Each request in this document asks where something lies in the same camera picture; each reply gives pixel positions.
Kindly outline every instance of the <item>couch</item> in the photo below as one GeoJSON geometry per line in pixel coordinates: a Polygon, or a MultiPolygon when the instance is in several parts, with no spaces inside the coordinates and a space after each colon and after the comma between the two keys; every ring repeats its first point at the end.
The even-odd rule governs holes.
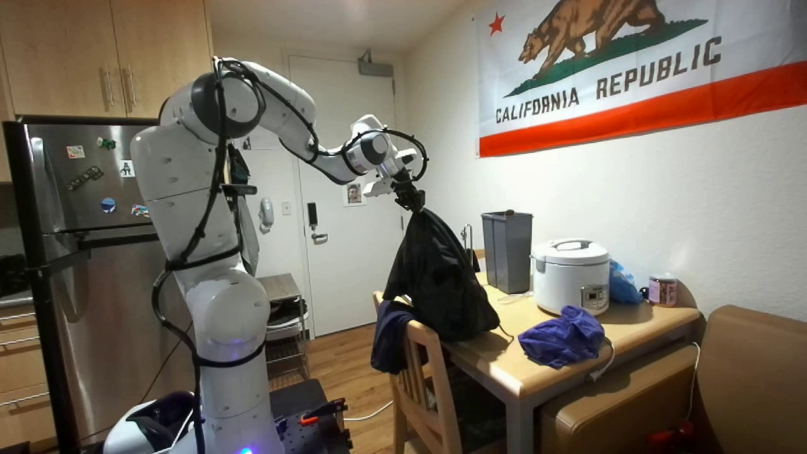
{"type": "Polygon", "coordinates": [[[723,306],[699,345],[616,368],[537,424],[544,454],[807,453],[807,324],[723,306]]]}

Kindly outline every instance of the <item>floor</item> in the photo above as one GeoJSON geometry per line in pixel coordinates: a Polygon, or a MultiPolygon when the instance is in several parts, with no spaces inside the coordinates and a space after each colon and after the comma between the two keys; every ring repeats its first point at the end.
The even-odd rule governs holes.
{"type": "MultiPolygon", "coordinates": [[[[310,379],[317,379],[328,398],[346,398],[346,427],[355,454],[390,454],[393,411],[388,376],[370,368],[374,325],[332,334],[307,343],[310,379]]],[[[294,364],[273,366],[269,387],[299,381],[294,364]]]]}

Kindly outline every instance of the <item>white rice cooker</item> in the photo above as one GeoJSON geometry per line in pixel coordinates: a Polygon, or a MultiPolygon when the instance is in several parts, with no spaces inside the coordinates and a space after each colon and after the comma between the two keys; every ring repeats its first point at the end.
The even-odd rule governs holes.
{"type": "Polygon", "coordinates": [[[584,309],[589,315],[607,310],[607,251],[592,240],[563,240],[534,255],[534,303],[547,313],[564,306],[584,309]]]}

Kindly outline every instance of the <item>stainless steel refrigerator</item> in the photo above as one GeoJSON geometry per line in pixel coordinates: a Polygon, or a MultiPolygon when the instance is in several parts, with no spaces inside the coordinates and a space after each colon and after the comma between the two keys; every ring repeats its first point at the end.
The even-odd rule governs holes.
{"type": "MultiPolygon", "coordinates": [[[[133,405],[195,388],[151,309],[163,255],[129,141],[148,121],[17,120],[6,139],[61,453],[103,441],[133,405]]],[[[190,329],[175,280],[157,306],[190,329]]]]}

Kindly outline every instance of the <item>white robot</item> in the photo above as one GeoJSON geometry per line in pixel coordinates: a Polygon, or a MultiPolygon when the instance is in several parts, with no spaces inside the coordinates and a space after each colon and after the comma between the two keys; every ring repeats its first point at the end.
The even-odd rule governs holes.
{"type": "Polygon", "coordinates": [[[410,183],[424,175],[427,154],[413,137],[361,116],[344,146],[322,150],[313,116],[313,98],[294,84],[257,63],[219,58],[212,73],[163,105],[158,127],[133,139],[139,189],[166,255],[161,280],[176,277],[195,337],[163,318],[161,324],[195,352],[196,388],[127,411],[107,436],[107,454],[286,453],[263,359],[269,306],[263,286],[241,267],[244,237],[255,233],[241,203],[248,188],[229,183],[229,166],[236,166],[229,158],[234,139],[267,130],[336,185],[376,175],[369,195],[390,189],[407,209],[424,204],[424,192],[410,183]],[[415,150],[399,151],[390,137],[415,150]],[[424,161],[410,176],[407,161],[415,154],[424,161]]]}

